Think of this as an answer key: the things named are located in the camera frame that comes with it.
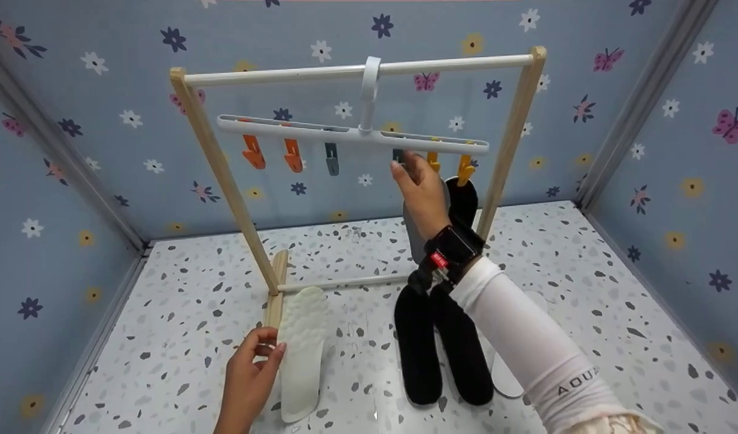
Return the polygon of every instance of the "hanger hook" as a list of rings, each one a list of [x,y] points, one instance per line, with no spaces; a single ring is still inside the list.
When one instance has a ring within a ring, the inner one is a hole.
[[[380,58],[370,55],[364,67],[364,79],[361,82],[361,101],[364,103],[364,112],[361,113],[361,123],[358,131],[371,131],[371,121],[374,116],[374,102],[377,100],[378,80],[380,80]]]

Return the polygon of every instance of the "orange clothespin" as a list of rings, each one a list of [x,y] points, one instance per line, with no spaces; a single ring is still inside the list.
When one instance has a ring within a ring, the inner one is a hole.
[[[441,163],[438,162],[438,152],[429,152],[425,156],[425,160],[438,173],[438,170],[441,168]]]
[[[240,119],[239,122],[248,122],[245,119]],[[265,168],[265,158],[262,156],[262,150],[259,149],[259,141],[256,140],[256,136],[249,134],[243,134],[243,140],[245,141],[246,149],[243,151],[243,157],[251,163],[253,168],[262,170]]]
[[[302,157],[300,157],[300,147],[297,145],[297,141],[294,139],[284,139],[286,142],[286,155],[283,156],[286,159],[286,163],[294,173],[300,173],[302,171]]]
[[[458,187],[463,187],[471,178],[476,168],[471,165],[471,156],[460,156],[458,165]]]

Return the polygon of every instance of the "white horizontal bar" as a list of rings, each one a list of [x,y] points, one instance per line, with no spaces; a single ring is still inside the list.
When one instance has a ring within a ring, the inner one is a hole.
[[[492,55],[492,57],[441,58],[441,60],[395,61],[380,64],[380,77],[420,72],[471,71],[472,69],[510,68],[532,63],[531,54]],[[187,74],[190,86],[222,86],[242,83],[333,80],[361,77],[364,65],[319,66],[314,68],[268,69],[267,71],[213,72]]]
[[[220,115],[216,119],[218,129],[226,133],[328,142],[337,143],[338,145],[387,146],[388,148],[440,152],[443,154],[466,154],[467,156],[484,156],[490,151],[490,144],[484,140],[433,137],[376,130],[361,132],[358,128],[304,124],[302,122],[286,122],[285,125],[281,123],[281,121],[271,119],[233,115]]]
[[[388,275],[372,275],[371,277],[353,277],[353,278],[336,278],[335,280],[322,280],[320,282],[309,283],[284,283],[278,285],[278,291],[295,292],[305,289],[308,286],[318,286],[320,289],[335,288],[335,286],[358,286],[358,285],[377,285],[381,283],[398,283],[406,282],[407,274],[388,274]]]

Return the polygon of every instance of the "wrist device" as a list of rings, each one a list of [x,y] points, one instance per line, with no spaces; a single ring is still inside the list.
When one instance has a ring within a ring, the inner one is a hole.
[[[484,240],[471,228],[465,228],[456,222],[444,227],[425,242],[427,260],[420,265],[429,267],[430,272],[440,269],[452,286],[455,286],[463,278],[465,266],[482,254],[484,244]]]

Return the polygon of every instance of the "white arm sleeve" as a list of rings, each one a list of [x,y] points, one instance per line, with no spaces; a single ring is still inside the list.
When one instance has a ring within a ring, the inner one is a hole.
[[[473,264],[450,297],[506,362],[548,432],[571,432],[573,426],[575,432],[611,432],[578,429],[612,415],[633,418],[645,432],[661,432],[655,423],[622,406],[559,324],[488,258]]]

